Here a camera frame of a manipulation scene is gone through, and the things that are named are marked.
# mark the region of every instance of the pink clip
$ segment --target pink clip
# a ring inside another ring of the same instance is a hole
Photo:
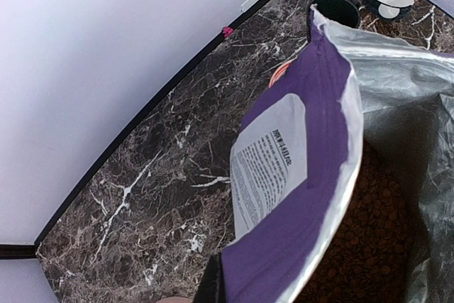
[[[222,33],[224,34],[224,38],[227,38],[229,35],[233,33],[233,29],[226,26],[222,29]]]

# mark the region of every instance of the bag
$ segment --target bag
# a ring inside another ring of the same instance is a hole
[[[231,150],[236,240],[201,288],[212,302],[292,302],[348,208],[364,136],[419,223],[405,302],[454,302],[454,57],[316,10],[311,27],[311,43],[243,118]]]

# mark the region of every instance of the kibble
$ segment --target kibble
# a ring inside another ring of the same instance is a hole
[[[347,213],[295,302],[400,303],[411,245],[400,186],[365,142]]]

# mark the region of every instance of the marble floor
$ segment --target marble floor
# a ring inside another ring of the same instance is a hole
[[[274,69],[306,45],[309,0],[271,0],[127,137],[43,241],[64,303],[191,297],[233,235],[229,152]],[[361,28],[454,52],[454,21],[426,0],[400,22],[361,8]]]

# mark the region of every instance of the white outlet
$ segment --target white outlet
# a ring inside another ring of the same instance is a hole
[[[250,9],[257,1],[259,0],[246,0],[242,5],[241,5],[241,11],[244,13],[248,9]]]

